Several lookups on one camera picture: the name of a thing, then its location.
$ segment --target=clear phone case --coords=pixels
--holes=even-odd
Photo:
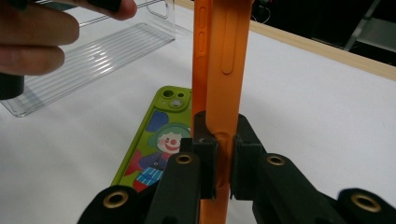
[[[66,10],[78,19],[80,37],[63,46],[64,65],[45,76],[26,76],[24,93],[1,103],[14,116],[26,116],[175,39],[173,0],[136,4],[136,15],[127,21],[81,7]]]

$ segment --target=human hand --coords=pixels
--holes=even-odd
[[[117,20],[132,18],[137,11],[134,0],[121,0],[118,12],[89,4],[86,0],[60,0],[85,7]],[[43,75],[64,63],[58,47],[78,39],[78,22],[72,16],[29,3],[18,10],[0,0],[0,73]]]

